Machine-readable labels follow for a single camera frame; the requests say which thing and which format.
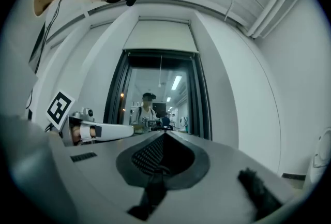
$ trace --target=pipe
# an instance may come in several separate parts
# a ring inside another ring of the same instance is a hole
[[[276,13],[279,11],[280,7],[283,5],[283,3],[286,0],[279,0],[272,11],[268,14],[268,16],[263,20],[263,22],[260,24],[259,28],[255,31],[253,34],[253,38],[257,38],[260,33],[267,27],[267,25],[270,23],[270,21],[275,17]]]
[[[294,4],[297,1],[298,0],[294,0],[292,2],[292,4],[289,6],[289,8],[286,10],[286,12],[284,12],[284,14],[279,18],[279,20],[273,25],[273,27],[270,28],[270,30],[264,36],[262,36],[262,38],[265,38],[268,34],[270,34],[272,32],[273,29],[275,29],[275,27],[283,20],[283,18],[288,14],[288,12],[292,9],[292,7],[294,6]]]
[[[262,23],[262,21],[264,20],[264,18],[267,16],[267,14],[270,12],[271,8],[274,6],[275,2],[277,0],[270,0],[267,4],[267,6],[265,6],[264,10],[262,11],[262,13],[260,14],[260,16],[257,18],[257,20],[254,22],[254,24],[252,25],[252,27],[250,28],[250,30],[248,30],[246,36],[251,36],[255,30],[258,28],[258,26]]]

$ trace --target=white device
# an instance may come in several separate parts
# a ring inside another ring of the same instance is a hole
[[[89,108],[83,108],[81,112],[75,112],[68,116],[60,133],[66,146],[73,146],[71,128],[80,126],[80,135],[82,142],[110,141],[130,137],[134,134],[134,128],[126,125],[114,125],[96,123],[93,118],[93,111]],[[91,137],[90,130],[95,129],[95,137]]]

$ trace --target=baseboard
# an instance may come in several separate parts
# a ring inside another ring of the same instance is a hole
[[[291,173],[283,173],[283,175],[281,177],[286,178],[286,179],[300,180],[300,181],[304,181],[306,179],[305,175],[291,174]]]

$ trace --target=black cable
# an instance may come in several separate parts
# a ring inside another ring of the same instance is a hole
[[[31,91],[31,97],[30,97],[29,105],[27,107],[25,107],[25,109],[28,109],[31,106],[31,103],[32,103],[32,92],[33,92],[33,90]]]
[[[52,123],[50,123],[46,128],[45,128],[45,132],[47,131],[51,131],[51,129],[54,127],[54,125]]]
[[[60,10],[60,5],[61,5],[61,2],[62,0],[60,0],[58,2],[58,5],[56,7],[56,10],[55,10],[55,13],[53,15],[53,18],[50,22],[50,24],[48,25],[46,31],[45,31],[45,35],[44,35],[44,38],[42,40],[42,44],[41,44],[41,49],[40,49],[40,56],[39,56],[39,59],[38,59],[38,62],[37,62],[37,66],[36,66],[36,69],[35,69],[35,74],[37,74],[37,71],[38,71],[38,68],[39,68],[39,64],[40,64],[40,60],[41,60],[41,56],[42,56],[42,52],[43,52],[43,49],[45,47],[45,44],[46,44],[46,40],[47,40],[47,37],[48,37],[48,33],[50,32],[50,29],[55,21],[55,19],[57,18],[58,16],[58,13],[59,13],[59,10]],[[32,103],[32,93],[33,93],[33,90],[31,91],[31,97],[30,97],[30,102],[29,102],[29,105],[27,107],[25,107],[25,109],[28,109],[30,106],[31,106],[31,103]]]

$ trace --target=ceiling light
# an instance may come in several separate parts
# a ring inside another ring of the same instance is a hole
[[[179,84],[179,82],[180,82],[180,80],[182,79],[182,76],[176,76],[176,78],[175,78],[175,81],[174,81],[174,84],[172,85],[172,88],[171,88],[171,90],[176,90],[177,89],[177,86],[178,86],[178,84]]]

